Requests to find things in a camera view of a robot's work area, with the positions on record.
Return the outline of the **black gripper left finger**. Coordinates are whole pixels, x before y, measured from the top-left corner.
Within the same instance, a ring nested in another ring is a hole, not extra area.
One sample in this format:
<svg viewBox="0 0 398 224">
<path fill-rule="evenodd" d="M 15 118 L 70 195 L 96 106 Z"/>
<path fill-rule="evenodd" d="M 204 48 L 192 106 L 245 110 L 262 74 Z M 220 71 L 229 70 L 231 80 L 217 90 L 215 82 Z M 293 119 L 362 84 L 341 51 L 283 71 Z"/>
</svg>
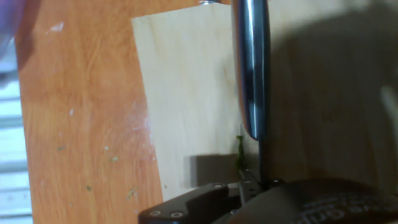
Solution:
<svg viewBox="0 0 398 224">
<path fill-rule="evenodd" d="M 140 212 L 138 223 L 227 223 L 260 193 L 261 187 L 255 180 L 228 185 L 207 184 Z"/>
</svg>

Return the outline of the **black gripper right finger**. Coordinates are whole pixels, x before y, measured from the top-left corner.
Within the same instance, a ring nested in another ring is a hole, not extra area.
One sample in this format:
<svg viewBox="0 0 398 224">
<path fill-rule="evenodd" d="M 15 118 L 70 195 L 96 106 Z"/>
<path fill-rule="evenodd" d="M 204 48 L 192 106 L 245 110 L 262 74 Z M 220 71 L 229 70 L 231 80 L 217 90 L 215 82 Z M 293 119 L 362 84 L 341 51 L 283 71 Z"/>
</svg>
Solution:
<svg viewBox="0 0 398 224">
<path fill-rule="evenodd" d="M 262 190 L 270 190 L 275 187 L 278 187 L 280 185 L 286 184 L 286 181 L 282 179 L 269 179 L 269 178 L 264 178 L 261 180 L 261 187 Z"/>
</svg>

